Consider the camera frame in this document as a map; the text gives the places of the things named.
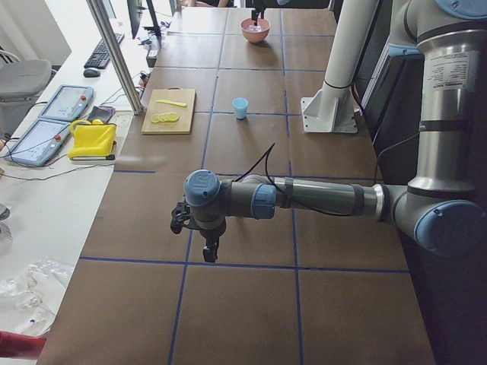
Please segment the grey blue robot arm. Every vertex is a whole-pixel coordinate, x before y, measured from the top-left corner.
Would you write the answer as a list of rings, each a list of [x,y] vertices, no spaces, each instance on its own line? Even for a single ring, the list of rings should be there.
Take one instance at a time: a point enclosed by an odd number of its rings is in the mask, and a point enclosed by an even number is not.
[[[440,256],[472,249],[486,235],[486,214],[473,202],[466,172],[473,110],[486,62],[484,1],[395,1],[389,53],[424,57],[422,108],[415,177],[404,186],[317,182],[247,172],[219,179],[197,170],[170,228],[197,230],[203,257],[214,262],[230,216],[270,219],[276,208],[336,217],[389,221],[419,246]]]

